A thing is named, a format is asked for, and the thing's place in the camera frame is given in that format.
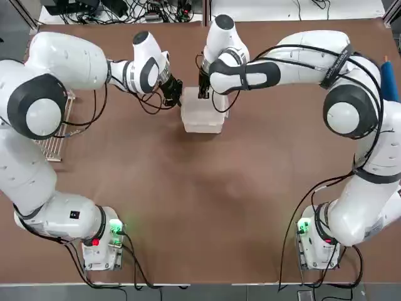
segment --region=black cable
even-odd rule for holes
[[[94,99],[95,99],[95,103],[96,103],[96,91],[93,91],[93,92],[94,92]],[[100,116],[102,116],[103,111],[105,110],[106,104],[107,104],[107,84],[105,83],[105,99],[103,101],[103,106],[100,109],[100,112],[96,117],[94,116],[90,121],[83,122],[81,124],[76,123],[76,122],[69,122],[69,121],[63,121],[63,123],[67,124],[67,125],[74,125],[76,127],[83,127],[83,126],[86,126],[86,125],[89,127],[89,126],[92,125],[92,123],[96,122],[100,118]]]
[[[97,106],[97,100],[96,100],[96,91],[93,91],[93,101],[94,101],[94,105],[93,105],[93,115],[92,115],[92,120],[95,118],[96,115],[96,106]],[[93,122],[91,122],[90,124],[88,124],[83,130],[79,130],[79,132],[77,134],[81,134],[82,132],[86,131],[87,129],[89,129],[89,127],[92,125]],[[66,138],[66,137],[71,137],[73,134],[65,134],[65,135],[54,135],[54,138]]]
[[[333,56],[339,56],[340,55],[339,53],[335,53],[334,51],[326,50],[326,49],[319,48],[319,47],[300,45],[300,44],[287,44],[287,45],[272,46],[272,47],[260,52],[260,54],[258,54],[255,57],[255,59],[250,61],[250,63],[252,63],[252,62],[254,62],[256,60],[272,60],[272,61],[275,60],[275,61],[281,61],[283,63],[290,63],[290,64],[293,64],[293,65],[305,66],[307,68],[315,69],[315,66],[308,65],[308,64],[303,64],[303,63],[299,63],[299,62],[295,62],[295,61],[278,60],[278,59],[273,59],[273,58],[261,58],[261,56],[265,55],[266,53],[268,53],[271,50],[279,49],[279,48],[285,48],[285,47],[287,47],[287,48],[288,47],[290,47],[290,48],[297,47],[297,48],[315,50],[315,51],[328,53],[328,54],[333,55]],[[376,96],[374,95],[374,93],[369,88],[367,88],[366,85],[364,85],[363,83],[361,83],[361,82],[359,82],[359,81],[357,81],[357,80],[355,80],[353,78],[347,77],[346,75],[339,75],[340,77],[346,78],[347,80],[349,80],[351,82],[354,82],[354,83],[357,83],[357,84],[361,85],[361,87],[365,88],[368,91],[368,93],[372,96],[373,100],[375,101],[375,105],[377,106],[377,112],[378,112],[377,134],[375,135],[375,138],[373,140],[372,146],[370,147],[368,152],[365,154],[365,162],[360,166],[360,168],[363,168],[365,166],[365,164],[368,162],[368,160],[369,160],[369,158],[370,158],[370,156],[371,156],[371,154],[373,152],[373,149],[375,148],[375,146],[377,144],[378,136],[380,135],[380,130],[381,130],[382,124],[383,124],[384,100],[383,100],[382,91],[380,89],[380,85],[378,84],[376,78],[372,75],[372,73],[370,73],[370,71],[365,66],[363,66],[361,63],[359,63],[359,62],[357,62],[355,60],[349,58],[348,61],[353,63],[354,65],[356,65],[360,69],[362,69],[370,77],[370,79],[372,80],[373,84],[376,86],[376,89],[377,89],[377,92],[378,92],[378,95],[379,95],[379,101],[380,101],[380,105],[379,105],[378,104],[378,100],[377,100]]]
[[[145,5],[148,3],[146,1],[144,4],[140,3],[140,0],[134,0],[131,2],[131,4],[128,5],[127,9],[127,16],[125,19],[120,19],[113,11],[107,9],[104,7],[103,4],[99,6],[100,9],[97,11],[99,13],[105,12],[109,20],[103,21],[98,19],[95,16],[96,11],[90,11],[90,12],[84,12],[81,14],[81,16],[78,16],[78,13],[75,13],[75,18],[76,20],[72,19],[69,14],[65,12],[65,14],[61,14],[60,17],[62,20],[65,22],[65,24],[69,24],[66,19],[69,19],[73,23],[80,23],[80,24],[100,24],[100,25],[109,25],[109,24],[133,24],[133,23],[140,23],[141,18],[145,16],[145,14],[142,14]],[[140,6],[142,9],[140,10],[138,16],[135,17],[135,8],[137,6]]]
[[[94,288],[94,289],[120,290],[125,295],[125,301],[128,300],[127,292],[123,289],[123,287],[125,287],[125,286],[123,286],[123,285],[114,285],[114,286],[113,285],[97,285],[97,284],[94,284],[93,282],[91,282],[89,279],[85,278],[85,273],[83,271],[83,267],[80,264],[78,266],[78,264],[74,258],[74,255],[72,254],[71,250],[68,248],[68,245],[64,245],[64,246],[67,249],[68,253],[70,254],[71,259],[73,260],[74,266],[75,266],[76,270],[78,271],[78,274],[80,275],[82,281],[84,281],[89,287]],[[77,260],[79,262],[78,252],[76,251],[75,246],[73,246],[73,248],[75,249]]]
[[[298,4],[298,18],[300,21],[302,21],[301,19],[301,5],[299,4],[299,0],[296,0],[296,3]]]
[[[289,221],[289,223],[288,223],[288,227],[287,227],[287,230],[286,230],[286,234],[285,234],[285,236],[284,236],[283,248],[282,248],[282,250],[281,250],[280,276],[279,276],[279,283],[278,283],[278,291],[279,291],[279,292],[280,292],[283,288],[286,287],[286,286],[283,287],[283,288],[281,287],[281,281],[282,281],[282,279],[283,279],[284,252],[285,252],[286,240],[287,240],[287,236],[288,236],[288,233],[289,233],[289,229],[290,229],[290,227],[291,227],[291,225],[292,225],[292,222],[293,222],[293,220],[294,220],[295,214],[296,214],[296,212],[298,211],[299,207],[302,205],[302,203],[303,203],[304,200],[308,197],[308,195],[309,195],[312,191],[314,191],[318,186],[320,186],[320,185],[322,185],[322,184],[324,184],[324,183],[327,183],[327,182],[337,181],[337,180],[340,180],[340,179],[341,179],[341,181],[343,181],[343,180],[345,180],[346,178],[350,177],[351,175],[352,175],[352,172],[349,172],[348,174],[345,174],[345,175],[343,175],[343,176],[332,177],[331,179],[326,179],[326,180],[324,180],[324,181],[320,181],[318,184],[315,184],[315,185],[305,194],[305,196],[301,199],[301,201],[298,203],[298,205],[297,205],[297,207],[295,208],[295,210],[294,210],[294,212],[293,212],[293,214],[292,214],[292,216],[291,216],[291,219],[290,219],[290,221]]]
[[[228,106],[228,108],[226,108],[226,109],[224,109],[224,110],[219,110],[217,107],[216,107],[216,104],[214,103],[214,90],[212,91],[212,104],[213,104],[213,107],[214,107],[214,109],[216,110],[216,111],[218,111],[219,113],[226,113],[234,104],[235,104],[235,102],[237,101],[237,99],[238,99],[238,96],[239,96],[239,93],[240,93],[241,91],[238,91],[237,92],[237,95],[236,95],[236,97],[234,98],[234,100],[232,101],[232,103]]]
[[[312,204],[312,209],[313,209],[313,214],[314,214],[314,215],[316,215],[316,208],[315,208],[315,204],[313,203],[313,197],[315,196],[315,193],[316,193],[316,191],[313,191],[313,193],[312,193],[312,195],[311,195],[311,204]],[[321,223],[323,226],[325,226],[326,228],[330,229],[330,228],[328,227],[328,225],[327,225],[324,221],[321,220],[320,217],[319,217],[319,221],[320,221],[320,223]]]
[[[146,113],[148,113],[149,115],[156,115],[156,114],[159,113],[161,110],[170,110],[170,109],[174,108],[174,105],[172,105],[172,106],[164,106],[164,107],[163,107],[163,105],[165,104],[165,100],[162,100],[161,94],[160,94],[159,92],[157,92],[157,90],[158,90],[159,88],[157,88],[156,90],[154,90],[150,95],[143,95],[142,97],[139,97],[138,94],[136,94],[136,93],[134,93],[134,92],[131,92],[130,89],[129,89],[128,87],[125,87],[124,84],[123,84],[119,79],[117,79],[116,77],[113,77],[113,76],[112,76],[112,79],[114,79],[114,80],[115,80],[119,85],[121,85],[125,90],[122,90],[122,89],[119,88],[118,86],[115,86],[116,88],[118,88],[118,89],[119,89],[120,91],[122,91],[122,92],[129,93],[129,94],[131,94],[132,96],[134,96],[134,97],[139,101],[139,104],[140,104],[140,106],[143,108],[143,110],[144,110]],[[151,99],[155,94],[157,94],[157,95],[159,96],[159,99],[160,99],[160,105],[159,105],[158,107],[155,106],[155,105],[152,105],[151,103],[148,103],[149,99]],[[147,106],[149,106],[149,107],[151,107],[151,108],[155,108],[156,111],[151,112],[151,111],[147,110],[147,109],[145,108],[144,105],[147,105]]]
[[[340,298],[340,297],[327,296],[327,297],[324,297],[323,299],[321,299],[320,301],[324,301],[326,299],[352,301],[352,299],[353,299],[353,289],[352,288],[350,289],[350,292],[351,292],[350,298]],[[316,301],[316,299],[315,299],[315,290],[313,290],[313,300]]]
[[[81,277],[82,281],[84,281],[87,285],[89,285],[91,288],[96,288],[96,289],[115,289],[115,290],[122,290],[122,291],[125,293],[125,301],[127,301],[127,292],[126,292],[125,290],[122,289],[122,288],[125,287],[125,286],[123,286],[123,285],[96,285],[96,284],[92,283],[89,279],[86,279],[86,278],[85,278],[85,273],[84,273],[83,267],[82,267],[82,265],[81,265],[81,263],[80,263],[80,259],[79,259],[79,256],[78,256],[78,252],[77,252],[75,246],[72,244],[72,242],[70,242],[70,241],[68,241],[68,240],[65,240],[65,239],[63,239],[63,238],[61,238],[61,237],[55,238],[55,237],[50,237],[50,236],[45,236],[45,235],[39,234],[38,232],[36,232],[36,231],[34,230],[34,228],[30,227],[30,226],[29,226],[28,224],[26,224],[22,219],[19,219],[19,220],[20,220],[21,224],[24,226],[24,228],[25,228],[28,232],[30,232],[31,234],[33,234],[33,235],[35,235],[35,236],[37,236],[37,237],[40,237],[40,238],[42,238],[42,239],[44,239],[44,240],[50,240],[50,241],[53,241],[53,242],[58,243],[59,245],[65,246],[65,248],[68,250],[68,253],[69,253],[70,256],[71,256],[71,259],[73,260],[74,266],[75,266],[75,268],[76,268],[76,270],[77,270],[79,276]],[[71,250],[68,248],[68,244],[71,244],[71,246],[73,246],[73,248],[74,248],[74,250],[75,250],[75,253],[76,253],[76,259],[75,259],[74,255],[72,254]]]
[[[159,289],[159,288],[162,288],[163,286],[154,285],[154,284],[152,284],[152,283],[150,283],[150,282],[148,281],[147,277],[145,276],[145,273],[144,273],[143,270],[142,270],[141,265],[139,264],[139,261],[138,261],[137,257],[135,256],[135,251],[134,251],[134,248],[133,248],[133,243],[132,243],[131,237],[129,237],[129,235],[126,234],[126,233],[124,233],[124,232],[121,232],[121,233],[118,233],[118,234],[121,234],[121,235],[127,237],[128,241],[129,241],[129,243],[130,243],[131,249],[130,249],[129,247],[127,247],[126,245],[123,245],[123,248],[124,248],[124,250],[127,250],[127,251],[131,254],[131,256],[132,256],[132,258],[133,258],[134,265],[136,265],[136,266],[138,267],[139,272],[140,272],[140,274],[141,274],[143,280],[144,280],[145,283],[146,283],[146,286],[148,286],[148,288],[152,288],[152,289]]]
[[[312,283],[312,284],[305,284],[307,287],[313,288],[313,291],[315,291],[316,288],[321,287],[321,285],[323,284],[323,280],[324,280],[325,277],[326,277],[328,268],[329,268],[329,266],[330,266],[331,261],[333,260],[333,257],[334,257],[334,254],[336,253],[336,249],[337,249],[337,246],[338,246],[338,245],[339,245],[338,243],[336,243],[336,244],[334,245],[333,253],[332,253],[331,256],[330,256],[330,259],[329,259],[329,261],[327,262],[327,266],[326,266],[326,268],[325,268],[325,270],[324,270],[322,276],[320,277],[320,279],[319,279],[317,282],[315,282],[315,283]]]
[[[329,19],[329,11],[330,11],[330,6],[331,2],[330,0],[311,0],[317,7],[319,7],[321,10],[326,9],[326,3],[328,3],[328,8],[327,8],[327,20]]]

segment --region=clear plastic box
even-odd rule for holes
[[[219,113],[212,104],[212,90],[209,90],[209,99],[198,98],[199,87],[186,87],[181,97],[181,119],[185,131],[188,133],[211,133],[221,132],[224,119],[228,112]],[[214,103],[219,110],[228,107],[228,97],[214,94]]]

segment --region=brown table surface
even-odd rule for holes
[[[380,63],[387,55],[400,84],[400,58],[381,19],[237,24],[251,57],[289,34],[312,29],[344,31],[356,50]],[[132,59],[133,36],[149,30],[170,52],[173,74],[187,87],[197,85],[195,55],[207,35],[199,23],[52,25],[41,30],[89,40],[115,60]],[[326,92],[317,85],[242,92],[221,135],[187,134],[178,107],[149,116],[130,95],[112,86],[108,92],[102,117],[71,138],[63,162],[54,164],[57,188],[115,208],[153,282],[277,282],[283,236],[296,204],[312,185],[348,172],[352,163],[355,142],[332,134],[323,123]],[[93,94],[77,96],[73,120],[88,120]],[[342,187],[319,193],[316,202],[336,198]],[[80,282],[66,250],[19,229],[11,202],[1,199],[0,282]],[[360,245],[363,281],[401,281],[400,227],[396,222]],[[326,280],[350,282],[357,269],[350,250]],[[132,282],[132,261],[125,259],[122,272],[92,278]],[[306,277],[316,278],[315,273]],[[293,232],[283,280],[300,281]]]

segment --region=electronics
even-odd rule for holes
[[[50,15],[91,13],[99,6],[100,0],[40,0]]]

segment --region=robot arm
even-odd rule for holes
[[[217,32],[216,27],[223,32],[225,28],[221,20],[227,18],[218,16],[213,22],[204,61],[208,54],[206,50],[212,48],[213,42],[209,36]],[[214,91],[223,95],[289,83],[322,83],[333,65],[338,63],[337,56],[307,49],[305,46],[323,48],[342,55],[346,50],[351,51],[349,44],[345,33],[307,31],[292,34],[278,43],[289,46],[272,47],[271,51],[260,58],[249,61],[242,55],[247,52],[245,46],[232,47],[228,42],[226,46],[219,45],[216,48],[217,54],[211,56],[212,62],[208,68],[203,68],[207,66],[203,64],[202,69],[207,73]],[[357,54],[351,55],[350,59],[367,69],[380,83],[380,70],[373,62]],[[336,79],[327,87],[323,119],[335,134],[358,139],[358,150],[355,154],[354,174],[339,199],[315,208],[319,218],[315,219],[311,206],[303,214],[303,222],[304,218],[308,220],[308,235],[301,236],[300,240],[305,241],[303,246],[309,268],[326,268],[328,257],[335,250],[337,242],[346,246],[361,243],[401,216],[401,197],[398,193],[398,182],[401,179],[401,156],[398,149],[401,145],[401,105],[384,101],[381,133],[367,160],[366,154],[373,145],[378,125],[375,105],[375,98],[379,99],[378,90],[365,70],[349,60],[337,72],[346,77]],[[314,242],[312,248],[308,238]],[[339,248],[336,252],[334,266]]]
[[[66,89],[96,90],[105,83],[146,94],[159,83],[166,105],[179,103],[182,82],[170,72],[169,54],[161,52],[148,31],[133,39],[135,59],[113,62],[102,49],[61,33],[38,33],[25,64],[1,60],[0,117],[21,135],[47,139],[64,116]]]
[[[229,16],[221,14],[215,18],[207,34],[202,66],[199,70],[198,98],[209,98],[209,68],[226,50],[237,53],[239,64],[249,61],[248,49],[238,36],[234,21]]]
[[[39,235],[81,239],[88,270],[109,270],[121,260],[122,223],[109,207],[56,190],[56,173],[31,140],[59,129],[66,89],[95,90],[110,82],[130,93],[160,87],[178,103],[182,83],[149,32],[133,39],[133,61],[108,61],[99,47],[74,36],[38,33],[25,64],[0,60],[0,189],[14,204],[15,222]]]

